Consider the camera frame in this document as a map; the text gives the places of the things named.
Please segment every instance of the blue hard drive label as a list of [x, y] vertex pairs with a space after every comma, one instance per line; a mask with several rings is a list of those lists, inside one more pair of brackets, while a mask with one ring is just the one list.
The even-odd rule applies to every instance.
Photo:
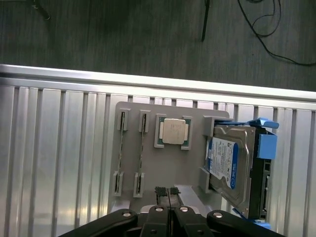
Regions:
[[218, 179], [223, 177], [228, 187], [236, 186], [238, 144], [213, 137], [208, 141], [209, 172]]

